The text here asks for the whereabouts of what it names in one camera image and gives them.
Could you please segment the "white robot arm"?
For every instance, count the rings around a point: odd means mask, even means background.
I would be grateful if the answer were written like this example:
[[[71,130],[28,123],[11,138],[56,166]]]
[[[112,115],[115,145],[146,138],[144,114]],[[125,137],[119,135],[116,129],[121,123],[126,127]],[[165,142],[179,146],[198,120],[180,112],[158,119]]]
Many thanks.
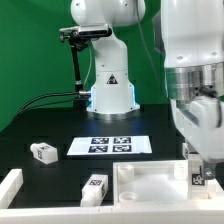
[[[108,119],[137,109],[127,72],[127,47],[115,27],[140,24],[145,0],[72,0],[76,37],[93,44],[96,82],[87,111]],[[161,0],[154,41],[165,56],[165,88],[174,124],[213,179],[224,162],[224,0]]]

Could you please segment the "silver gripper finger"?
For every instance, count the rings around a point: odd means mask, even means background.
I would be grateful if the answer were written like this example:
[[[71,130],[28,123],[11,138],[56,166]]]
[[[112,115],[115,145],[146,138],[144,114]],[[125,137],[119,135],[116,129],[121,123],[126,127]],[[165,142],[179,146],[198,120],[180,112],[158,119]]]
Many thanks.
[[[205,180],[212,180],[215,178],[215,165],[206,161],[202,164],[202,176]]]

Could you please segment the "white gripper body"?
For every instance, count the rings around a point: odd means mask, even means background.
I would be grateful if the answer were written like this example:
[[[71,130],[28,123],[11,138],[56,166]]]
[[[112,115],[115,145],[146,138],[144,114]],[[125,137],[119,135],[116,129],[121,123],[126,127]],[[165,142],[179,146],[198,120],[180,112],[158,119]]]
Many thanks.
[[[202,159],[209,163],[224,162],[224,103],[221,103],[222,123],[218,127],[216,99],[201,96],[190,102],[188,112],[197,122],[176,106],[176,100],[170,102],[175,127]]]

